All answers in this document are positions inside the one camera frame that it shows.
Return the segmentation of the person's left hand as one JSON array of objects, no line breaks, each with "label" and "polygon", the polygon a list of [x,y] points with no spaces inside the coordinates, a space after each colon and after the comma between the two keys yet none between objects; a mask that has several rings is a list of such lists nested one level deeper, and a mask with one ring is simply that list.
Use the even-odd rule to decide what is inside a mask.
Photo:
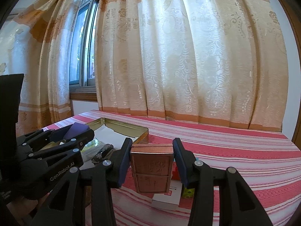
[{"label": "person's left hand", "polygon": [[24,219],[26,216],[28,216],[34,209],[39,209],[48,196],[49,193],[38,200],[29,200],[23,197],[18,201],[7,204],[7,208],[15,218],[17,225],[24,225]]}]

